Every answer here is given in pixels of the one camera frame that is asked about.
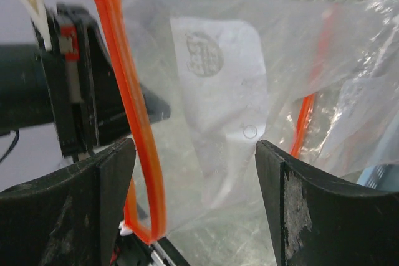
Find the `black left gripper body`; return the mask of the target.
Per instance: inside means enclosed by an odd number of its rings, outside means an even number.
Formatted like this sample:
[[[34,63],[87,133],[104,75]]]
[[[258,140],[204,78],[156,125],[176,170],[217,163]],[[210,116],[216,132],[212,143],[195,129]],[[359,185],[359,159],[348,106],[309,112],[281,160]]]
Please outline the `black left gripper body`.
[[[130,133],[99,25],[82,6],[47,10],[52,42],[1,46],[1,135],[53,124],[63,156],[92,154]]]

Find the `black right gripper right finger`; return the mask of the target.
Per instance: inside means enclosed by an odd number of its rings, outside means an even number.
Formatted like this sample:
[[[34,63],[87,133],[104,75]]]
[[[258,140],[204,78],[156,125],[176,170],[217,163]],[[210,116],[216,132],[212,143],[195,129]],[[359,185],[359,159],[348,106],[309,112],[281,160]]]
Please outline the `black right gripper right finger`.
[[[256,169],[278,265],[397,265],[398,194],[350,183],[256,145]]]

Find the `clear zip top bag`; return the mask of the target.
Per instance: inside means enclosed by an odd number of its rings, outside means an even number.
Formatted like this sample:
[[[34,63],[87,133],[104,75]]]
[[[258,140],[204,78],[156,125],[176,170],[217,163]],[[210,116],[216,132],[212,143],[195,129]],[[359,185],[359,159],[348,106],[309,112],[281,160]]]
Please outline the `clear zip top bag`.
[[[336,176],[396,161],[398,0],[94,0],[137,149],[125,225],[260,207],[257,142]]]

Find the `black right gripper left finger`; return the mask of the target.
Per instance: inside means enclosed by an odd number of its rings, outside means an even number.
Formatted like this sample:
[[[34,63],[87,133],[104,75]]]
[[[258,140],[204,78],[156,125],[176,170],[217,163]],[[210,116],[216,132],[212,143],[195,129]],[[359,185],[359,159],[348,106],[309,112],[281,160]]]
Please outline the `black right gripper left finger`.
[[[136,152],[122,139],[1,193],[2,265],[109,265]]]

